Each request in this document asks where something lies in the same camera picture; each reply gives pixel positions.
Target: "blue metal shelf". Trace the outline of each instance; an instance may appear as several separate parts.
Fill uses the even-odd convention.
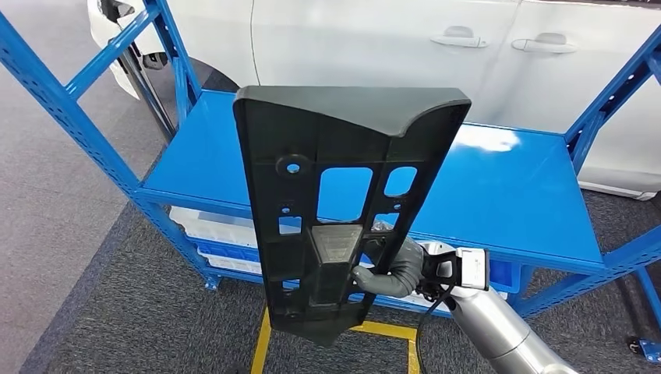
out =
[[[233,94],[203,91],[137,194],[249,217],[233,100]],[[342,186],[328,186],[338,203],[329,204],[334,211],[327,218],[362,205],[347,188],[350,178],[337,181]],[[561,134],[463,125],[412,236],[486,247],[494,259],[582,273],[604,268]]]

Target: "gray carpet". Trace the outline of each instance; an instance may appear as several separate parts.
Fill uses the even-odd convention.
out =
[[[650,202],[584,193],[599,243],[615,249],[661,224]],[[249,369],[263,313],[259,285],[224,279],[207,291],[175,250],[128,206],[113,229],[123,235],[98,279],[88,276],[23,366],[23,372],[225,372]],[[99,264],[90,265],[99,273]],[[659,284],[659,267],[650,267]],[[557,272],[539,270],[532,288]],[[415,326],[418,314],[375,307],[368,319]],[[629,335],[661,340],[633,277],[625,277],[532,319],[533,328],[580,372],[661,372],[633,355]],[[434,318],[422,345],[430,372],[490,372],[461,331]],[[347,332],[333,348],[273,332],[264,372],[406,372],[404,340]]]

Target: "robotic arm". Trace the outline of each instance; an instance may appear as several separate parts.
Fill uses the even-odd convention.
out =
[[[403,297],[415,289],[429,301],[447,297],[443,302],[454,321],[498,373],[576,373],[488,288],[488,262],[482,249],[454,249],[439,242],[420,245],[407,238],[389,275],[356,266],[353,276],[372,293]]]

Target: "white car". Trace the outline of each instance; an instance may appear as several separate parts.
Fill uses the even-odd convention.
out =
[[[170,0],[191,58],[236,86],[452,86],[468,121],[564,132],[661,23],[651,2]],[[88,0],[104,47],[142,0]],[[150,26],[145,58],[163,51]],[[119,85],[136,92],[118,64]],[[653,79],[600,131],[579,180],[649,199],[661,190],[661,88]]]

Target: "blue shelf frame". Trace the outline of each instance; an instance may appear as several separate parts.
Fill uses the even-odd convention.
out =
[[[257,276],[250,276],[248,279],[245,274],[240,272],[208,266],[207,261],[197,253],[196,246],[170,220],[164,210],[162,204],[171,203],[176,196],[167,197],[166,194],[162,196],[161,201],[155,203],[141,194],[141,181],[77,104],[77,100],[98,76],[152,23],[164,45],[165,53],[171,61],[175,75],[180,123],[185,121],[187,114],[196,105],[202,89],[196,80],[189,56],[167,2],[165,0],[144,0],[144,3],[145,9],[64,86],[30,49],[1,12],[0,62],[145,214],[177,251],[189,261],[206,281],[207,288],[216,289],[218,281],[222,277],[259,281]],[[576,174],[581,170],[599,129],[651,76],[661,83],[661,26],[652,33],[650,38],[564,134],[567,152],[570,154]],[[206,206],[201,201],[198,203],[203,210],[213,212],[215,209],[214,206]],[[525,287],[522,287],[518,295],[510,298],[511,304],[521,315],[532,316],[618,277],[635,272],[645,293],[650,298],[652,309],[661,325],[661,302],[659,302],[649,275],[645,271],[646,265],[659,258],[661,258],[661,226],[653,228],[619,249],[604,255],[605,267],[599,272],[575,273],[529,298],[522,297],[525,293]],[[524,266],[521,276],[523,284],[530,281],[533,270],[534,268],[531,266]]]

